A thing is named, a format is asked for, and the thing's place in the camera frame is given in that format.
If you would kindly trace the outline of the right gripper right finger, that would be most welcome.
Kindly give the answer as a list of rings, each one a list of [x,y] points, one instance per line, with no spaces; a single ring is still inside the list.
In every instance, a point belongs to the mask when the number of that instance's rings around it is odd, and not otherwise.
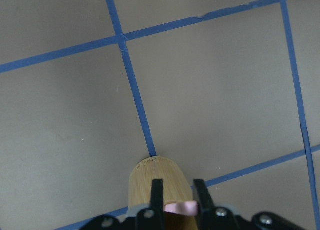
[[[193,199],[197,203],[197,223],[212,223],[216,206],[203,179],[193,180]]]

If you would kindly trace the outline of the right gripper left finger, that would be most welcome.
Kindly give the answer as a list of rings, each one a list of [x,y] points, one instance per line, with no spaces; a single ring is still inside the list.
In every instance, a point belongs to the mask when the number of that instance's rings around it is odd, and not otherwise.
[[[164,230],[164,182],[162,179],[152,180],[149,206],[153,212],[151,219],[154,229]]]

